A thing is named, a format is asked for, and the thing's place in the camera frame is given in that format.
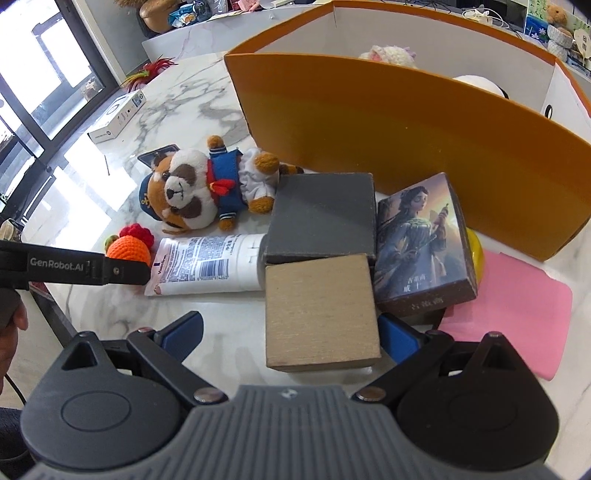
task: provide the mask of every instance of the orange box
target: orange box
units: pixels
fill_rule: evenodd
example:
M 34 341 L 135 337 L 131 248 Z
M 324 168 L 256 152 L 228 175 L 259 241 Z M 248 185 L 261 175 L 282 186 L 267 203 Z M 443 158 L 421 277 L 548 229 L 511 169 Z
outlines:
M 372 45 L 409 47 L 419 69 L 359 60 Z M 538 260 L 591 216 L 591 104 L 564 64 L 513 33 L 335 0 L 225 62 L 252 136 L 283 161 L 370 172 L 385 194 L 444 171 L 469 227 Z M 452 79 L 464 74 L 510 100 Z

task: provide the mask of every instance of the red neckerchief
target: red neckerchief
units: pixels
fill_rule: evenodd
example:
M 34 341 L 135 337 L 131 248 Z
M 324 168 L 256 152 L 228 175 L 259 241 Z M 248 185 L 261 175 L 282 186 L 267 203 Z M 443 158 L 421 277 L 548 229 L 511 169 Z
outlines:
M 236 181 L 228 179 L 216 180 L 213 175 L 213 162 L 211 159 L 207 161 L 206 181 L 209 191 L 212 193 L 213 201 L 216 205 L 219 204 L 220 196 L 226 196 L 230 193 L 230 189 L 236 186 Z

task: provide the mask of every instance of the finger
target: finger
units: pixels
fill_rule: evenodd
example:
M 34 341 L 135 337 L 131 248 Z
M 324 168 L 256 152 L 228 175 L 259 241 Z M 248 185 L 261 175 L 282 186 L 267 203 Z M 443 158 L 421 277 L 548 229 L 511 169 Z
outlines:
M 29 328 L 29 318 L 27 316 L 27 309 L 25 308 L 25 304 L 22 301 L 17 307 L 17 311 L 14 312 L 14 315 L 12 316 L 12 321 L 19 330 L 25 331 Z

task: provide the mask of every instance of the red feather decoration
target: red feather decoration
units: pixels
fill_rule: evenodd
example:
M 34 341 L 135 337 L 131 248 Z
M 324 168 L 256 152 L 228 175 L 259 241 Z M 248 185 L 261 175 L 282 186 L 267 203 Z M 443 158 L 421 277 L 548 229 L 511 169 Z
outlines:
M 158 59 L 153 62 L 149 62 L 144 65 L 143 69 L 137 73 L 128 75 L 123 82 L 123 85 L 127 87 L 128 92 L 133 92 L 143 85 L 147 85 L 154 80 L 160 73 L 166 70 L 168 67 L 177 65 L 173 62 L 173 59 Z

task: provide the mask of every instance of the paper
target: paper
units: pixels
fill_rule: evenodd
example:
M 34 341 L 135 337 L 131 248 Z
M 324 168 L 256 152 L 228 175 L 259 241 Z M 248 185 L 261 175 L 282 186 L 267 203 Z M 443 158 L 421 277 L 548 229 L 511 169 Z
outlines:
M 572 302 L 570 288 L 543 270 L 485 250 L 478 298 L 447 309 L 439 329 L 467 342 L 502 332 L 536 375 L 551 380 L 564 351 Z
M 213 20 L 219 20 L 221 18 L 226 18 L 226 17 L 234 17 L 235 15 L 240 15 L 242 13 L 242 11 L 240 10 L 235 10 L 232 12 L 227 12 L 225 14 L 219 14 L 219 15 L 214 15 L 212 16 L 209 20 L 207 20 L 208 22 L 211 22 Z

